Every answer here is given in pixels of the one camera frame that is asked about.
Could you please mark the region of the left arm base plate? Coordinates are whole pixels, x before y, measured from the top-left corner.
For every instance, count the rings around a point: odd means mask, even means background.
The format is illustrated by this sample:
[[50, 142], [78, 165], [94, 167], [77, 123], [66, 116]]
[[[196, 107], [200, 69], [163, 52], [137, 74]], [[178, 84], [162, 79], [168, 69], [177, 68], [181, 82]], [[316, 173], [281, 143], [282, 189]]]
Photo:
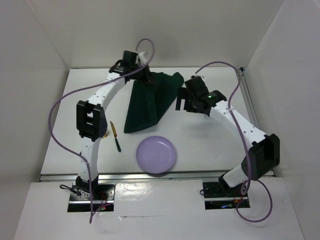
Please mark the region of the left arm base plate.
[[[93, 211], [113, 212], [115, 198], [115, 184], [102, 184], [100, 190], [93, 196]], [[76, 188], [76, 185], [60, 184], [59, 188], [70, 192], [67, 211], [69, 213], [90, 212], [90, 194]]]

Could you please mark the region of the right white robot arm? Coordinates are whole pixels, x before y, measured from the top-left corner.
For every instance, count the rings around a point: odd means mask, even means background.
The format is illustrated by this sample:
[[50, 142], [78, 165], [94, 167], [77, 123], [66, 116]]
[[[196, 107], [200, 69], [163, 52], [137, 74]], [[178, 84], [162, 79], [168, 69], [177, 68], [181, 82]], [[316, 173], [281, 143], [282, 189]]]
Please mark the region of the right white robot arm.
[[205, 114], [224, 126], [244, 144], [243, 161], [218, 179], [218, 190], [230, 196], [248, 180], [257, 181], [280, 163], [280, 139], [267, 134], [251, 124], [218, 90], [209, 91], [200, 76], [194, 76], [180, 87], [176, 99], [176, 110]]

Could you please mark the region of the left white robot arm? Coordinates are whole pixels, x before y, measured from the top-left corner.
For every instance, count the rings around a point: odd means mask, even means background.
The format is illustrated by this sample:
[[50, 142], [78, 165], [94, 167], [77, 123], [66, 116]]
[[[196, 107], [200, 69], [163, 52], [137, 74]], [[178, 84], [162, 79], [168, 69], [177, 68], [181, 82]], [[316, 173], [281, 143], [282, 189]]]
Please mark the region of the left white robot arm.
[[116, 94], [130, 80], [151, 82], [151, 72], [145, 52], [124, 51], [122, 59], [113, 65], [105, 82], [86, 101], [76, 105], [76, 129], [82, 139], [80, 155], [85, 163], [80, 167], [76, 178], [76, 188], [88, 200], [92, 200], [102, 189], [98, 179], [98, 152], [102, 138], [108, 130], [106, 110]]

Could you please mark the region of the dark green cloth napkin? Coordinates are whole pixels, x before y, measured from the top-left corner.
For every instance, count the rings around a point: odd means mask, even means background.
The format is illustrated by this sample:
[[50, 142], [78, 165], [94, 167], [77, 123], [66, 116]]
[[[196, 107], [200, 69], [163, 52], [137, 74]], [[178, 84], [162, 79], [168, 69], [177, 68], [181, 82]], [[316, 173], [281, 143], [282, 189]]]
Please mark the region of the dark green cloth napkin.
[[123, 132], [136, 133], [158, 124], [177, 97], [183, 76], [175, 72], [152, 72], [157, 85], [133, 83]]

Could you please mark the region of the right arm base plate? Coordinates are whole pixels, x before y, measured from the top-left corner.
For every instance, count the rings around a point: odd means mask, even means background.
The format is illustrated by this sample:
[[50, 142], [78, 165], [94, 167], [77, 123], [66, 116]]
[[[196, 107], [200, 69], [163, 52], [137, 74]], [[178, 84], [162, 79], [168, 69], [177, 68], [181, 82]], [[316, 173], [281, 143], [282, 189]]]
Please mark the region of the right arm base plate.
[[250, 208], [248, 195], [241, 193], [241, 184], [223, 191], [218, 182], [203, 182], [202, 190], [199, 194], [204, 197], [204, 207], [206, 210]]

